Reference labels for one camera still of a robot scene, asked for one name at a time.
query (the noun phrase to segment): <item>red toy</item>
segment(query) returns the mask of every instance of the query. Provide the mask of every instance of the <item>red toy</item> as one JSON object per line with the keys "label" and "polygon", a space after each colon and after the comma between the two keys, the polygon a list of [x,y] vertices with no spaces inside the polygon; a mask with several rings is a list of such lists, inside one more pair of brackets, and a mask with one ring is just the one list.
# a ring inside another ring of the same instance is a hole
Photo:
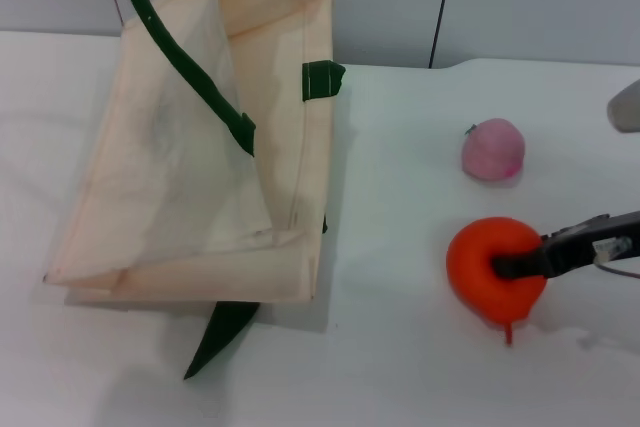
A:
{"label": "red toy", "polygon": [[487,320],[504,326],[512,343],[513,322],[524,320],[544,290],[542,275],[509,280],[498,277],[495,256],[531,252],[542,245],[540,235],[506,217],[477,220],[462,229],[447,252],[447,273],[456,293]]}

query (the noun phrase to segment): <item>pink peach toy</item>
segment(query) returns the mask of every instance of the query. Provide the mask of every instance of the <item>pink peach toy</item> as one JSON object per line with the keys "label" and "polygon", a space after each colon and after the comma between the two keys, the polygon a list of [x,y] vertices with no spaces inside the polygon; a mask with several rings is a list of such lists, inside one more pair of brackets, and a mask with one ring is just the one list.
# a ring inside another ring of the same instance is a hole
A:
{"label": "pink peach toy", "polygon": [[467,132],[462,148],[462,170],[480,180],[513,177],[522,169],[524,137],[505,119],[491,119]]}

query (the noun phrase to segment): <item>white table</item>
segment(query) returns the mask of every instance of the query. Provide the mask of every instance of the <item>white table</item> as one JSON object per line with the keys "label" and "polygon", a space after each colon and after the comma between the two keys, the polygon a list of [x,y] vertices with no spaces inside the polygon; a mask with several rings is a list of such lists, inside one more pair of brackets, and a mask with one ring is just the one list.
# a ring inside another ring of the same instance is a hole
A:
{"label": "white table", "polygon": [[[40,284],[117,56],[114,38],[0,34],[0,424],[637,425],[640,283],[558,279],[508,349],[451,293],[444,258],[477,218],[543,233],[640,209],[640,134],[605,110],[640,68],[349,67],[318,298],[263,308],[184,383],[204,318],[67,307]],[[464,132],[491,117],[527,140],[510,188],[459,168]]]}

